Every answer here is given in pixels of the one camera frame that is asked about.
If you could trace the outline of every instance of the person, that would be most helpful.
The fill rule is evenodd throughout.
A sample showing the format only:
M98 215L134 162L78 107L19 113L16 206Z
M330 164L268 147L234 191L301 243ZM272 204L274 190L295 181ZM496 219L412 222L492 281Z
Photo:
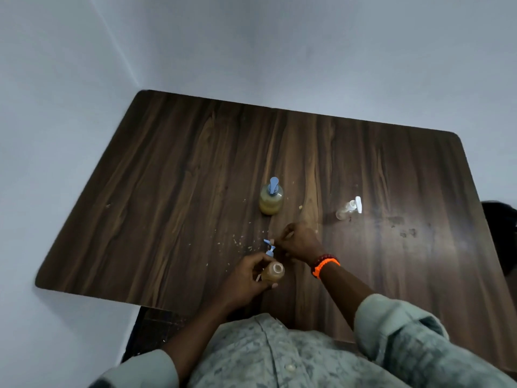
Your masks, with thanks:
M211 302L162 349L108 370L90 388L185 383L254 388L517 387L494 366L451 344L435 316L376 294L339 266L305 223L289 224L275 245L313 268L354 331L364 357L343 350L320 332L288 330L267 313L225 323L229 313L268 288L253 280L253 269L273 259L253 254L237 264Z

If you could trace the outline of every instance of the blue plastic part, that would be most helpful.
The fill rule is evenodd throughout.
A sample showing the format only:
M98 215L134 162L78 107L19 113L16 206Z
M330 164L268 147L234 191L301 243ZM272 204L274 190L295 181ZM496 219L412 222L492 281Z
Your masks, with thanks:
M272 177L269 180L269 185L267 186L267 191L271 196L276 195L278 193L278 178Z
M275 246L271 245L271 242L269 240L264 240L265 243L267 243L271 249L269 249L266 254L270 257L273 257L273 251L275 250Z

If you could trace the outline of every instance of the dark wood grain tabletop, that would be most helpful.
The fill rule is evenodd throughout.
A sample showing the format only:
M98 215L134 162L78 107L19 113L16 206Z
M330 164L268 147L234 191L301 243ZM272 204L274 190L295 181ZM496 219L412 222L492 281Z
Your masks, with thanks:
M267 217L258 194L272 176L285 199ZM362 214L339 221L356 195ZM141 91L36 286L191 316L242 256L299 220L375 291L435 313L454 343L517 370L517 316L450 132ZM352 340L320 281L283 261L258 310Z

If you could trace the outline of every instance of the shirt sleeve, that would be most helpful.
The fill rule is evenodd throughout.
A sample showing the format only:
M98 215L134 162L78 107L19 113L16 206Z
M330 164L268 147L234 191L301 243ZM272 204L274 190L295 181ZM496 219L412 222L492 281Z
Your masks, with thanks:
M412 387L517 387L506 374L449 342L440 321L408 302L366 298L354 320L359 350Z
M90 387L177 388L178 373L172 359L163 350L154 350L128 359L105 372Z

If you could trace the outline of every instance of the orange bracelet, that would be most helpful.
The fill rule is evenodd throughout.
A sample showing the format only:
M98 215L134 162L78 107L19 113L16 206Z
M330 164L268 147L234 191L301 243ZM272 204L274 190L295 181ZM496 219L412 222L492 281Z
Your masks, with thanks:
M312 273L317 279L320 279L320 271L322 270L323 266L327 263L336 263L337 265L341 266L341 264L339 264L339 261L337 261L336 259L323 260L317 267L314 268L314 272Z

